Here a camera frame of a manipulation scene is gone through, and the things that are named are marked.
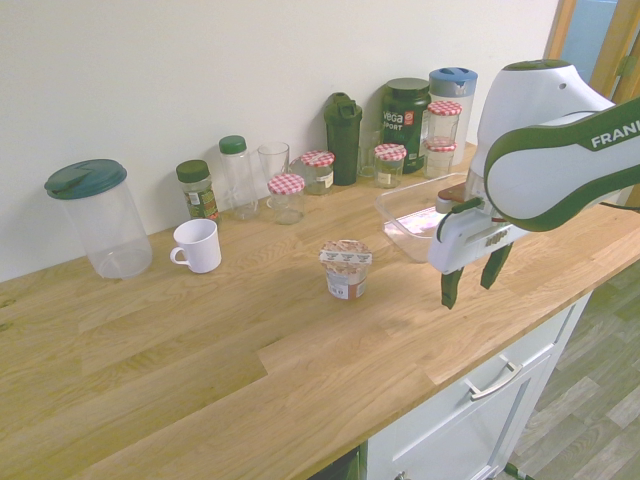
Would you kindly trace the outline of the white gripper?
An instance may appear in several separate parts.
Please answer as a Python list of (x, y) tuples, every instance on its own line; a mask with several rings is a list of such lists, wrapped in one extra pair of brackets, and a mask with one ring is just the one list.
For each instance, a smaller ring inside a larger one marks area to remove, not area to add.
[(515, 226), (494, 222), (484, 202), (473, 198), (451, 209), (439, 223), (428, 252), (429, 263), (441, 274), (441, 304), (452, 309), (464, 267), (490, 255), (480, 285), (490, 289), (504, 266), (515, 240)]

